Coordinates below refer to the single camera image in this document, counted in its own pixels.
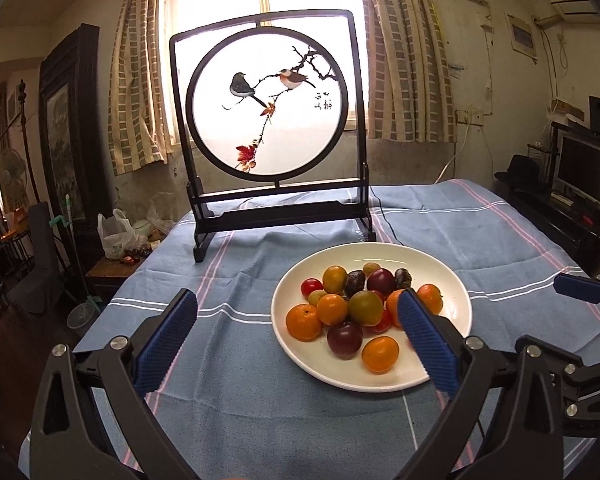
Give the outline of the small orange fruit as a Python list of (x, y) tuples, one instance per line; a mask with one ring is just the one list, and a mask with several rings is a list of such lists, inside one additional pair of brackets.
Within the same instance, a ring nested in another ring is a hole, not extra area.
[(443, 296), (438, 286), (423, 284), (417, 289), (417, 296), (432, 314), (438, 315), (441, 313), (443, 309)]

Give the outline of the small red cherry tomato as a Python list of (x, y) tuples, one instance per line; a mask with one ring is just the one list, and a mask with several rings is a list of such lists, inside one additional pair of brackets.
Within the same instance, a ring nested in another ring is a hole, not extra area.
[(393, 316), (387, 309), (384, 309), (380, 321), (374, 326), (368, 326), (367, 330), (373, 334), (383, 334), (391, 326), (393, 326)]

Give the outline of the dark brown passion fruit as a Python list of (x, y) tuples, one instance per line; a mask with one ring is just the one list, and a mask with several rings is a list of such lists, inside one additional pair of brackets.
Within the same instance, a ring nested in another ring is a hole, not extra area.
[(412, 276), (404, 268), (399, 268), (394, 271), (394, 282), (396, 289), (409, 289), (412, 287)]

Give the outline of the dark purple plum tomato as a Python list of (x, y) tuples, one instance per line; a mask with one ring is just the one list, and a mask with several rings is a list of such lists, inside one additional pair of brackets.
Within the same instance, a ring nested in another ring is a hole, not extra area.
[(396, 278), (391, 271), (380, 268), (368, 276), (366, 288), (372, 292), (379, 292), (381, 296), (387, 298), (396, 290)]

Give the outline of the blue striped tablecloth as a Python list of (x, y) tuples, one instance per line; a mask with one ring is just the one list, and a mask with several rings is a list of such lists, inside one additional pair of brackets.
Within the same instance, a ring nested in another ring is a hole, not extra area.
[(478, 184), (375, 198), (377, 242), (180, 220), (50, 352), (30, 477), (600, 479), (600, 275)]

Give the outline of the small yellow fruit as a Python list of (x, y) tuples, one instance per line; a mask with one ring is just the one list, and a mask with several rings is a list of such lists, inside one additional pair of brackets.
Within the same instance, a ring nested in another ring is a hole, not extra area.
[(371, 276), (374, 272), (381, 269), (377, 262), (366, 262), (363, 266), (363, 272), (366, 276)]

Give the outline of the orange tomato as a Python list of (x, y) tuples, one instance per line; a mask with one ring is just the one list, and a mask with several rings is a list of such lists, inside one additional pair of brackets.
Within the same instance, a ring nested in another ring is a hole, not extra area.
[(349, 315), (348, 302), (337, 294), (327, 294), (317, 301), (318, 319), (327, 326), (342, 323)]

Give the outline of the white ceramic plate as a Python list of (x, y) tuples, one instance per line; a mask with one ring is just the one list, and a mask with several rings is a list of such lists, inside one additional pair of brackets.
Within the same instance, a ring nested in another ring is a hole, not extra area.
[[(295, 264), (278, 282), (274, 290), (271, 315), (275, 337), (291, 361), (309, 375), (326, 384), (364, 393), (393, 392), (411, 388), (429, 378), (419, 361), (411, 341), (402, 327), (391, 326), (383, 334), (373, 334), (368, 326), (381, 318), (387, 298), (366, 288), (351, 298), (339, 295), (348, 302), (349, 315), (344, 321), (353, 321), (363, 330), (363, 343), (350, 360), (337, 358), (327, 344), (327, 332), (332, 326), (324, 325), (321, 336), (314, 341), (302, 342), (291, 337), (286, 329), (287, 312), (297, 304), (317, 305), (328, 292), (314, 290), (309, 298), (302, 296), (300, 285), (306, 278), (322, 281), (329, 266), (342, 266), (351, 272), (363, 270), (366, 262), (377, 262), (382, 268), (394, 271), (404, 268), (411, 273), (412, 287), (417, 292), (423, 284), (439, 287), (443, 296), (440, 316), (448, 318), (462, 335), (468, 335), (472, 324), (472, 307), (468, 291), (460, 278), (443, 262), (420, 250), (382, 243), (355, 243), (322, 250)], [(400, 344), (400, 356), (394, 367), (385, 374), (374, 374), (363, 364), (361, 353), (373, 338), (389, 336)]]

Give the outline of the yellow green tomato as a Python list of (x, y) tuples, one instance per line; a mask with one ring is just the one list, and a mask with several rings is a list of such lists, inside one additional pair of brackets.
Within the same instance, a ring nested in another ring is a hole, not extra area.
[(322, 276), (324, 291), (340, 295), (346, 284), (347, 276), (348, 272), (342, 266), (329, 266)]

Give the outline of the standing fan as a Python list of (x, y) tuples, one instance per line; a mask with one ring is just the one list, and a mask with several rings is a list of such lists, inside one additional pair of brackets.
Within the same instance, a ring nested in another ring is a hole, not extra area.
[(12, 148), (0, 153), (0, 185), (7, 212), (29, 207), (26, 163)]

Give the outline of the right checked curtain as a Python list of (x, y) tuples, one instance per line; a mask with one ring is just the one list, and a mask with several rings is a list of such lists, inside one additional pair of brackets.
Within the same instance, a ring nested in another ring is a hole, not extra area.
[(363, 9), (368, 136), (455, 142), (450, 68), (434, 0), (363, 0)]

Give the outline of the checked curtain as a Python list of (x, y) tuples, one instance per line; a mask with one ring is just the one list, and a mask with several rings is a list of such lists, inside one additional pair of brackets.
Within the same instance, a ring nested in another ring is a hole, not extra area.
[(455, 142), (450, 68), (434, 0), (363, 0), (363, 9), (368, 136)]
[(109, 71), (107, 143), (116, 176), (166, 162), (174, 140), (164, 106), (159, 0), (122, 0)]

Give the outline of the left checked curtain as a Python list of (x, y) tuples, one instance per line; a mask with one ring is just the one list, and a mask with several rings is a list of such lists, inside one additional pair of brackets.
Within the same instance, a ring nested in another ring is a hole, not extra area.
[(116, 176), (166, 162), (174, 140), (164, 106), (159, 0), (122, 0), (109, 71), (107, 143)]

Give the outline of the round bird painting screen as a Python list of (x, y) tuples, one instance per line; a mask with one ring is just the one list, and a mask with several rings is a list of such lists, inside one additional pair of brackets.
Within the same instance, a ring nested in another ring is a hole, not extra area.
[(231, 18), (168, 48), (196, 261), (230, 231), (353, 220), (375, 239), (351, 11)]

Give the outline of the dark framed wall painting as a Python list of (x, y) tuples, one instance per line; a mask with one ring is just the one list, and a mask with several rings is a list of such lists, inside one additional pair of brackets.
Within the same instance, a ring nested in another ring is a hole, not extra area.
[(82, 24), (44, 58), (38, 117), (46, 188), (55, 214), (95, 232), (111, 210), (97, 94), (99, 28)]

